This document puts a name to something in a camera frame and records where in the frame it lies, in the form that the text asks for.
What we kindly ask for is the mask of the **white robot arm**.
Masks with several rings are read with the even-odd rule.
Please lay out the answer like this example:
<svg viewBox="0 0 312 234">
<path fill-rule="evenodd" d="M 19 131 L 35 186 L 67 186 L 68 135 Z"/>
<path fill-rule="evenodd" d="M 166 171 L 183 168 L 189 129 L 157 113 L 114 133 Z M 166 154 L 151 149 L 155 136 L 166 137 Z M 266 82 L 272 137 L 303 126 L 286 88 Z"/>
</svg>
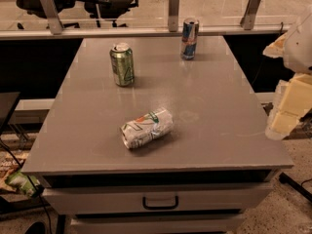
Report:
<svg viewBox="0 0 312 234">
<path fill-rule="evenodd" d="M 289 82 L 280 80 L 276 86 L 265 129 L 268 138 L 281 140 L 312 109 L 312 6 L 306 8 L 286 33 L 268 45 L 263 54 L 282 58 L 284 67 L 294 72 Z"/>
</svg>

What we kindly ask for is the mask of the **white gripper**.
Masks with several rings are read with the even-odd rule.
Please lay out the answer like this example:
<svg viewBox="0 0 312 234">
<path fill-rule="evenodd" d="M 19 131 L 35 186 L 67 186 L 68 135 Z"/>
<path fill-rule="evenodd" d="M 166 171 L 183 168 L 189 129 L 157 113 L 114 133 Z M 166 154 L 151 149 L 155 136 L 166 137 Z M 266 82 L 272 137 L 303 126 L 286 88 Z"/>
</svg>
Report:
<svg viewBox="0 0 312 234">
<path fill-rule="evenodd" d="M 312 76 L 296 73 L 276 86 L 265 135 L 273 140 L 287 137 L 299 120 L 312 109 Z"/>
</svg>

